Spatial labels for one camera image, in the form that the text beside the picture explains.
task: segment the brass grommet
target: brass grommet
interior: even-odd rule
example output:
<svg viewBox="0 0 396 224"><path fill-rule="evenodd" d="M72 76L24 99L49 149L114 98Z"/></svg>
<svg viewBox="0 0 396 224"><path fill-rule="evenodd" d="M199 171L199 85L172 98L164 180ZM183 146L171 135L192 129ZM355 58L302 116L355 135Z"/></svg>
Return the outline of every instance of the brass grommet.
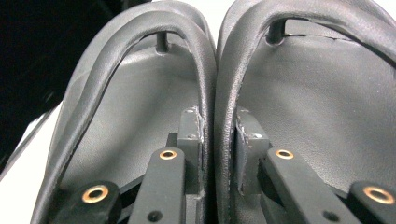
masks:
<svg viewBox="0 0 396 224"><path fill-rule="evenodd" d="M276 155L277 155L279 158L284 159L284 160L291 160L291 159L294 158L293 153L291 153L290 151L285 150L285 149L280 149L280 150L278 150L278 151L276 152Z"/></svg>
<svg viewBox="0 0 396 224"><path fill-rule="evenodd" d="M177 153L174 150L165 150L160 154L160 158L163 160L172 160Z"/></svg>
<svg viewBox="0 0 396 224"><path fill-rule="evenodd" d="M99 203L108 194L108 188L105 185L97 185L85 190L82 195L82 201L84 203Z"/></svg>
<svg viewBox="0 0 396 224"><path fill-rule="evenodd" d="M378 188L378 187L366 187L363 189L364 194L366 194L367 197L373 199L374 201L378 203L384 203L384 204L393 204L395 203L395 199L391 194L389 194L386 190ZM379 197L373 192L376 192L376 194L380 194L383 197Z"/></svg>

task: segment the white background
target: white background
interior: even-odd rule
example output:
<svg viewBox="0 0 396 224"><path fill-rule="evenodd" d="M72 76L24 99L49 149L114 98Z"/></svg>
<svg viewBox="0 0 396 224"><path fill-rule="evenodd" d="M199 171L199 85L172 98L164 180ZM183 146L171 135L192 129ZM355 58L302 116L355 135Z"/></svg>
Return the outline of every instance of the white background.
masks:
<svg viewBox="0 0 396 224"><path fill-rule="evenodd" d="M396 18L396 2L394 0L375 1L393 18ZM189 3L204 14L215 43L217 43L222 19L233 0L184 0L182 2ZM50 139L59 111L60 106L53 111L38 134L0 182L0 211L2 211L0 223L30 222L35 198L44 176Z"/></svg>

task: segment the dark background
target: dark background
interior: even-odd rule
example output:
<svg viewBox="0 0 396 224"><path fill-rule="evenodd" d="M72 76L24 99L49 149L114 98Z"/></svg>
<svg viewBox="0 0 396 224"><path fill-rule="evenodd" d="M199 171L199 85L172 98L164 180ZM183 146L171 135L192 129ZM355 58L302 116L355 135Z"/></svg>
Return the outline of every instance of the dark background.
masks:
<svg viewBox="0 0 396 224"><path fill-rule="evenodd" d="M114 16L144 2L1 1L0 173L28 124L62 101L93 37Z"/></svg>

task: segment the flip-flop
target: flip-flop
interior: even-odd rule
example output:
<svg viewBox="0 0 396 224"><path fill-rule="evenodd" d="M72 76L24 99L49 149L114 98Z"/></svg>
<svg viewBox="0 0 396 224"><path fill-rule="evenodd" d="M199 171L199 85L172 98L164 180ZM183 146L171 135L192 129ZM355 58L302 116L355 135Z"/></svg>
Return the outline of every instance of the flip-flop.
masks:
<svg viewBox="0 0 396 224"><path fill-rule="evenodd" d="M145 186L149 184L145 181L152 183L153 178L142 175L155 168L148 168L149 160L162 147L183 150L177 153L178 158L185 156L187 164L186 205L181 209L189 222L206 223L213 210L208 209L210 200L214 200L209 181L213 179L210 167L216 78L212 43L202 14L180 2L147 3L110 21L85 50L67 88L32 223L67 223L68 219L57 218L72 212L67 209L81 203L80 196L73 201L76 194L97 181L112 182L99 195L108 200L114 196L114 188L120 188L123 197L141 186L137 199L135 193L126 195L127 202L121 199L123 219L115 222L126 223L130 214L125 216L124 208L142 206L132 202L139 201L140 191L147 194L149 187ZM168 154L162 158L169 159ZM177 165L177 160L168 164ZM170 177L159 178L150 186L160 190L180 187L162 189L162 183L174 178L166 175ZM157 205L166 199L160 197ZM166 211L155 212L142 214L148 221L162 218L167 222Z"/></svg>
<svg viewBox="0 0 396 224"><path fill-rule="evenodd" d="M217 50L214 136L220 223L283 223L264 214L269 210L262 209L266 193L262 195L259 181L262 164L268 164L276 148L294 152L295 161L304 158L340 198L362 180L394 188L394 27L395 21L372 1L232 5ZM286 159L291 157L282 153L292 155L276 153ZM291 175L277 177L285 181ZM270 177L274 182L274 172ZM304 179L304 172L295 178ZM276 189L279 183L273 183ZM290 200L283 201L284 195L279 197L286 206ZM313 213L321 208L310 206ZM293 214L286 206L286 212L290 223L301 221L295 218L301 211ZM316 214L322 219L315 223L336 218Z"/></svg>

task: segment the black leather strap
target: black leather strap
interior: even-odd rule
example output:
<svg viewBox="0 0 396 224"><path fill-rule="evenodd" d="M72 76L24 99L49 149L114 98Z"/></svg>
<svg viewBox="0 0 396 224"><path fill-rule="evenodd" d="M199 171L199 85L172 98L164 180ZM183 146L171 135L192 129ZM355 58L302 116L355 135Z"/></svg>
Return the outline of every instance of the black leather strap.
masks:
<svg viewBox="0 0 396 224"><path fill-rule="evenodd" d="M211 144L212 105L215 77L215 61L211 45L203 31L191 20L170 12L147 12L134 18L119 29L105 44L84 91L78 100L76 109L64 129L64 137L56 147L62 151L57 161L47 169L32 217L32 223L46 223L48 211L54 194L59 187L64 172L77 145L99 106L106 87L129 50L147 35L169 32L179 35L189 46L196 62L200 99L200 113L205 120L204 153L208 153Z"/></svg>
<svg viewBox="0 0 396 224"><path fill-rule="evenodd" d="M237 22L219 62L215 113L215 170L219 222L229 223L233 124L239 91L249 61L264 32L278 21L303 19L351 37L390 63L396 62L396 31L385 22L335 0L266 0Z"/></svg>

